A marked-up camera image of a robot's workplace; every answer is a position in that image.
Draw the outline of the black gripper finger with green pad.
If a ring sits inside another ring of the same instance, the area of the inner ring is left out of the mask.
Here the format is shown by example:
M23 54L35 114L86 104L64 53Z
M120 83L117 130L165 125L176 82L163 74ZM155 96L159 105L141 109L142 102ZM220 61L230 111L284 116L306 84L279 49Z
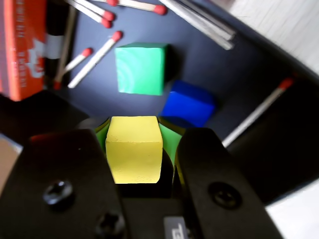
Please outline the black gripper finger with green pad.
M194 239L279 239L263 203L215 132L159 117L181 135L175 169L187 230Z
M3 239L122 239L125 216L98 122L31 137L0 197Z

